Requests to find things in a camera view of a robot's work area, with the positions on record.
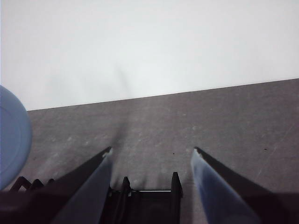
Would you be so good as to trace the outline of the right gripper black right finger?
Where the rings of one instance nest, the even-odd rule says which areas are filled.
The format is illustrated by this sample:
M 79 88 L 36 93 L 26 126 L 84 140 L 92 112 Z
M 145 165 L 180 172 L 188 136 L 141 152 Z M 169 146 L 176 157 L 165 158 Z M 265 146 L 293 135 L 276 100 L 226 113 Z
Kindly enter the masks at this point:
M 210 224 L 297 224 L 299 195 L 274 193 L 236 173 L 199 147 L 193 179 Z

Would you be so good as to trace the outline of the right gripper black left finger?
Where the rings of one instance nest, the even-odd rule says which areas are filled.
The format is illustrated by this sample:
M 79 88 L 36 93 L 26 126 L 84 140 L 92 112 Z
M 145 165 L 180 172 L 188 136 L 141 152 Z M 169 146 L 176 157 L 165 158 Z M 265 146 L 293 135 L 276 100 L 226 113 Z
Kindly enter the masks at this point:
M 43 184 L 16 179 L 0 193 L 2 224 L 97 224 L 106 202 L 112 175 L 111 147 L 75 170 Z

